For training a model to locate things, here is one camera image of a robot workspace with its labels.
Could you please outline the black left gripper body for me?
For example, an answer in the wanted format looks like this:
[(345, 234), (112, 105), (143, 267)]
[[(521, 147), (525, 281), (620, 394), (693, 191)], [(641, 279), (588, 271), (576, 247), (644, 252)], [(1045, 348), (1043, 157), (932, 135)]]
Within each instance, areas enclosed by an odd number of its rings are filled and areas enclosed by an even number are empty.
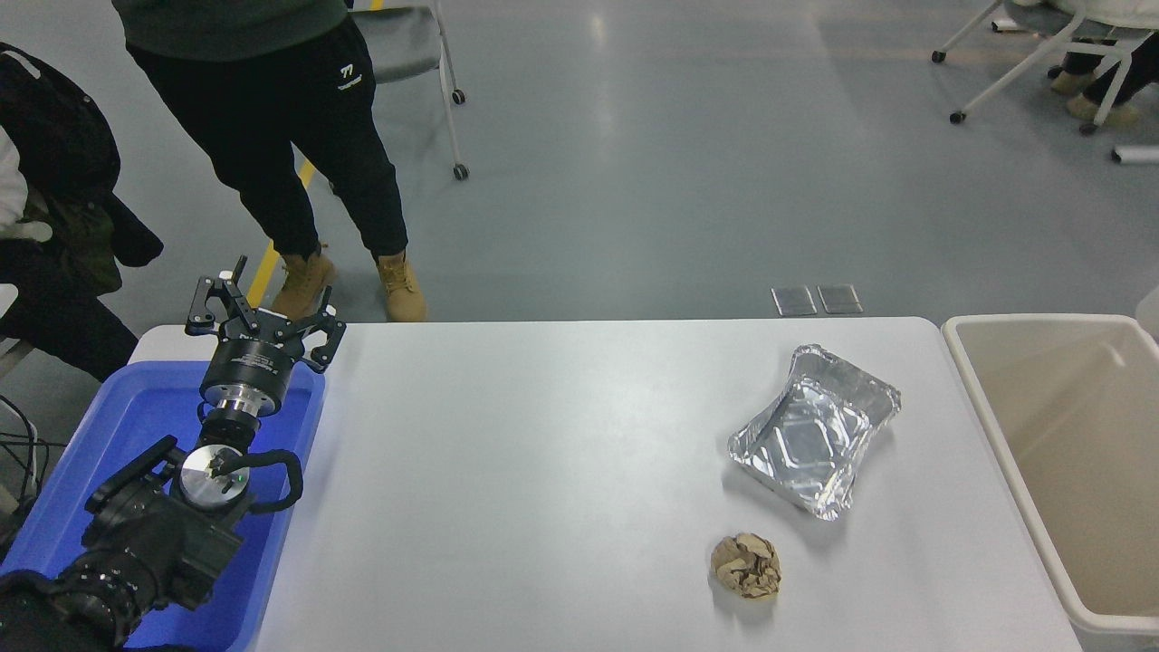
[(257, 331), (249, 331), (241, 317), (228, 318), (219, 327), (216, 354), (202, 380), (202, 396), (221, 397), (228, 387), (248, 387), (267, 397), (286, 395), (294, 358), (276, 340), (286, 320), (274, 312), (258, 312), (256, 318)]

